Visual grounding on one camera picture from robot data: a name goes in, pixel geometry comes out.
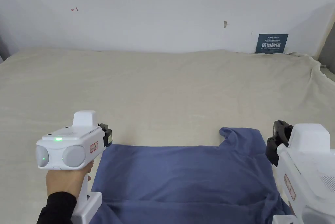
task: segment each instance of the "bed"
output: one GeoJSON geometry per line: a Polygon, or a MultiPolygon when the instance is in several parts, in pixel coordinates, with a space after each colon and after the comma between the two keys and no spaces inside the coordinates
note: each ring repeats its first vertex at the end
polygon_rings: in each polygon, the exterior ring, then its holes
{"type": "Polygon", "coordinates": [[[83,109],[97,112],[117,144],[218,146],[222,127],[259,129],[266,140],[280,119],[322,124],[335,148],[335,83],[306,56],[30,48],[0,65],[0,103],[4,224],[36,222],[46,171],[35,144],[83,109]]]}

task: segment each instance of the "white wall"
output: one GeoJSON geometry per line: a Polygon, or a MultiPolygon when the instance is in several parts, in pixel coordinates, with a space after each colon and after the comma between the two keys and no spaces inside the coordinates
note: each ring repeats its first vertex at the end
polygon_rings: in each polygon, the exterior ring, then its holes
{"type": "Polygon", "coordinates": [[[260,33],[288,33],[285,53],[315,55],[335,0],[0,0],[10,54],[27,46],[254,53],[260,33]]]}

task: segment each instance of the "ventilation grille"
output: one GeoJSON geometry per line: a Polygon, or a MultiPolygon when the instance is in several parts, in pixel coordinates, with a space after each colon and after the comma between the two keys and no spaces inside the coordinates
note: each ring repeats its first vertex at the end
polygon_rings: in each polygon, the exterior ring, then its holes
{"type": "Polygon", "coordinates": [[[335,192],[335,177],[334,176],[321,176],[323,183],[328,187],[331,192],[335,192]]]}

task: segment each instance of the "white device housing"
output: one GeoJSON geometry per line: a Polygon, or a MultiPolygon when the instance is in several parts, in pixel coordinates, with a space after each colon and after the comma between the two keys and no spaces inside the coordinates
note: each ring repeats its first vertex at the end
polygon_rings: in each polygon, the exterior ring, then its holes
{"type": "Polygon", "coordinates": [[[273,224],[335,223],[335,154],[320,124],[297,124],[289,146],[277,149],[277,174],[296,216],[275,215],[273,224]]]}
{"type": "MultiPolygon", "coordinates": [[[[104,136],[105,132],[98,127],[95,111],[78,111],[73,116],[72,126],[51,132],[37,142],[39,168],[82,169],[106,149],[104,136]]],[[[87,192],[87,177],[86,174],[73,211],[73,224],[88,224],[102,203],[101,193],[87,192]]]]}

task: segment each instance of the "black sleeve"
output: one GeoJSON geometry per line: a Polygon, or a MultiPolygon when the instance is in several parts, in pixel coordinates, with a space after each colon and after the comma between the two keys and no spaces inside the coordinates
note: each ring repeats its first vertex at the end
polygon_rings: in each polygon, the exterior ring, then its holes
{"type": "Polygon", "coordinates": [[[72,224],[71,216],[76,206],[76,198],[66,192],[51,194],[42,208],[37,224],[72,224]]]}

